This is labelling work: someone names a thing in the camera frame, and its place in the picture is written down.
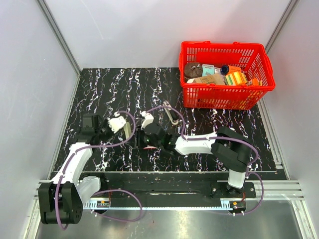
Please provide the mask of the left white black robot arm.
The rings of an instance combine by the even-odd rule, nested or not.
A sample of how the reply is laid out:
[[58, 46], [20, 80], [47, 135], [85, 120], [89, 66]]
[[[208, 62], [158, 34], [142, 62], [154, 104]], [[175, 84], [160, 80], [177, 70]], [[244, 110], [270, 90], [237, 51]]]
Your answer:
[[108, 185], [98, 177], [89, 176], [79, 181], [94, 146], [105, 142], [123, 128], [126, 121], [116, 114], [114, 118], [102, 119], [99, 115], [86, 114], [82, 125], [70, 146], [70, 152], [59, 172], [49, 183], [38, 188], [40, 217], [43, 224], [68, 225], [79, 223], [83, 205], [95, 194], [103, 197]]

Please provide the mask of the beige stapler magazine piece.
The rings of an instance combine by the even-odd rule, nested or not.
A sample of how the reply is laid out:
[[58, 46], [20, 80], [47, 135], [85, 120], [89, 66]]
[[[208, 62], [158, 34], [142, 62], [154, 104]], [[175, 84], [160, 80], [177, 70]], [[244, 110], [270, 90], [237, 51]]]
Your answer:
[[132, 130], [131, 130], [131, 125], [129, 122], [126, 122], [124, 127], [123, 127], [124, 133], [125, 133], [125, 138], [128, 139], [131, 134], [132, 134]]

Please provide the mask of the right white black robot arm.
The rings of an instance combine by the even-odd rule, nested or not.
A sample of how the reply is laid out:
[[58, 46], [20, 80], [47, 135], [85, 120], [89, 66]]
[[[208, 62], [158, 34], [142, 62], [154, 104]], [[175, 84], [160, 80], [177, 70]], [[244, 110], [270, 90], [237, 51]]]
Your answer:
[[258, 151], [242, 135], [227, 127], [205, 135], [178, 136], [167, 133], [157, 123], [139, 127], [135, 136], [137, 148], [160, 149], [166, 155], [209, 154], [229, 170], [227, 193], [240, 196], [244, 190], [251, 153]]

